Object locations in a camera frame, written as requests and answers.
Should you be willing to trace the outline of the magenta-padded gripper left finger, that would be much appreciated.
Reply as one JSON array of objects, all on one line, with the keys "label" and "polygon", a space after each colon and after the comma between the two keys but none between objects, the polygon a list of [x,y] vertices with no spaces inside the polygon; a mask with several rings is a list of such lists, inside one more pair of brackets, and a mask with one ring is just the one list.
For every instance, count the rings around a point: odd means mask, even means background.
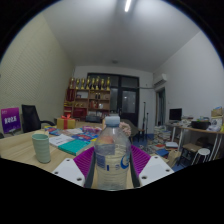
[{"label": "magenta-padded gripper left finger", "polygon": [[94,148],[82,152],[74,159],[64,159],[52,173],[67,181],[84,188],[92,188],[97,185]]}]

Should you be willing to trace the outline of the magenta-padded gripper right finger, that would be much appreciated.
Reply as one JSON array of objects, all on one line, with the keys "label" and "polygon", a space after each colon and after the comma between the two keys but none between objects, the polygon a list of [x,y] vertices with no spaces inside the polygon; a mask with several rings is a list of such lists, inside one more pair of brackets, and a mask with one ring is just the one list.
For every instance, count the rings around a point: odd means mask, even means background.
[{"label": "magenta-padded gripper right finger", "polygon": [[134,145],[131,146],[130,169],[135,188],[146,186],[173,173],[161,157],[150,156]]}]

